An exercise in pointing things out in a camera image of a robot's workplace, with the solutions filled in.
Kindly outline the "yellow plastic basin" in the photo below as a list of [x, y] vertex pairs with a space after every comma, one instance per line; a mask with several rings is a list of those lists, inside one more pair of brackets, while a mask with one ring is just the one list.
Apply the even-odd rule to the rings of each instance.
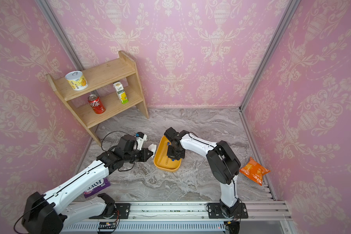
[[170, 141], [163, 136], [156, 149], [154, 165], [160, 170], [173, 173], [180, 168], [182, 160], [172, 160], [168, 158], [167, 150], [169, 145], [171, 145]]

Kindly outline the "white wiping cloth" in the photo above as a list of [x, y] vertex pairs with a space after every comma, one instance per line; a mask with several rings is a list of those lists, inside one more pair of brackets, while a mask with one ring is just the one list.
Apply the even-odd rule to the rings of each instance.
[[157, 149], [157, 145], [155, 144], [151, 144], [150, 146], [148, 146], [148, 150], [152, 152], [152, 155], [151, 155], [152, 158], [156, 155], [156, 149]]

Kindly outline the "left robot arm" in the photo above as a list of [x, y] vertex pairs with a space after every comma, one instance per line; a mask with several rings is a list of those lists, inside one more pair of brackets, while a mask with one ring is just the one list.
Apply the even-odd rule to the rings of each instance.
[[27, 198], [19, 218], [30, 234], [59, 234], [63, 229], [94, 216], [109, 219], [120, 212], [115, 200], [106, 193], [92, 201], [73, 205], [72, 202], [94, 183], [119, 170], [125, 163], [146, 162], [155, 155], [156, 145], [143, 147], [147, 136], [142, 132], [124, 135], [118, 145], [101, 153], [83, 171], [65, 183], [43, 194], [35, 192]]

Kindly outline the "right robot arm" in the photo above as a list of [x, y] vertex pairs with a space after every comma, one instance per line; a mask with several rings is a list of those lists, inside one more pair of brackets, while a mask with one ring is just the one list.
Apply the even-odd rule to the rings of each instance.
[[213, 176], [220, 182], [222, 213], [227, 218], [237, 215], [240, 199], [236, 182], [241, 162], [229, 144], [224, 140], [207, 141], [185, 130], [177, 132], [172, 127], [166, 130], [164, 136], [170, 141], [167, 150], [168, 158], [183, 159], [185, 152], [189, 150], [207, 159]]

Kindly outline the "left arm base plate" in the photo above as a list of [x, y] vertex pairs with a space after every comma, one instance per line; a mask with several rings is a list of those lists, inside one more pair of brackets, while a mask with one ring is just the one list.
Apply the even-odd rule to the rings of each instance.
[[108, 208], [108, 212], [104, 211], [103, 214], [92, 216], [89, 219], [128, 219], [130, 207], [130, 203], [116, 203], [115, 208]]

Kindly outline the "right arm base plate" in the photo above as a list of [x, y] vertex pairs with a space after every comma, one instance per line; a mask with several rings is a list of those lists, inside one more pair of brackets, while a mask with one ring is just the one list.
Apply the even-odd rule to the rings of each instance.
[[232, 207], [226, 206], [222, 202], [207, 203], [206, 210], [209, 219], [248, 219], [246, 204], [236, 202]]

